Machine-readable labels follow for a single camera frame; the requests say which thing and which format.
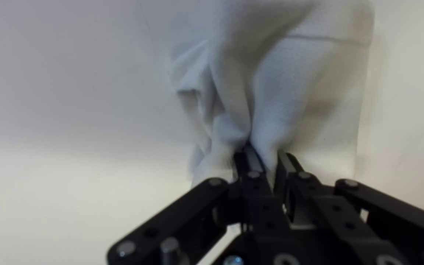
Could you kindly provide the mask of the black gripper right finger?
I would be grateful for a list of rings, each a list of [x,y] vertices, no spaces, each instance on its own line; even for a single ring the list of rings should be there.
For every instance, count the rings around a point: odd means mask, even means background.
[[[278,156],[275,193],[293,228],[328,232],[340,265],[424,265],[424,209],[366,184],[322,184],[290,153]]]

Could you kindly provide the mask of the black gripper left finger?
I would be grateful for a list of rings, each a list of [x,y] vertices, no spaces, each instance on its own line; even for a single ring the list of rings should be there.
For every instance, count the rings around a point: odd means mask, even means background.
[[[215,263],[266,265],[290,232],[282,206],[265,179],[263,162],[247,144],[232,156],[238,179],[213,176],[114,241],[106,265],[197,265],[231,225],[241,234]]]

